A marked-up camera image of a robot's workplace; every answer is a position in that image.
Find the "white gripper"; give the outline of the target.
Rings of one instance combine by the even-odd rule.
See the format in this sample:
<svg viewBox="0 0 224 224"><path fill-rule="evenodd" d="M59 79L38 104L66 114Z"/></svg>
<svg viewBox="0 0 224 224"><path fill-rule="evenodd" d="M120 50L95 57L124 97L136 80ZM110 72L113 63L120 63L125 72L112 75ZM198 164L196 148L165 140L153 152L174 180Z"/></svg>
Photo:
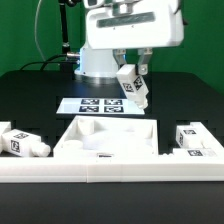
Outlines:
<svg viewBox="0 0 224 224"><path fill-rule="evenodd" d="M148 73L151 48L178 46L184 39L180 0L84 0L87 39L93 49L114 49L121 69L125 49L139 49L137 70Z"/></svg>

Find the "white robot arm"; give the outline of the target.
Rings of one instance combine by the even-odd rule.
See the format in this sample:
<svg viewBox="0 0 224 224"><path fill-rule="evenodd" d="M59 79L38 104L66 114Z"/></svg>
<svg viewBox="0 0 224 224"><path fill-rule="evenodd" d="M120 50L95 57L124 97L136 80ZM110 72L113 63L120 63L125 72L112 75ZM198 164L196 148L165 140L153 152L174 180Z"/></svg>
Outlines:
<svg viewBox="0 0 224 224"><path fill-rule="evenodd" d="M83 0L85 43L77 74L114 78L127 49L142 58L184 39L181 0Z"/></svg>

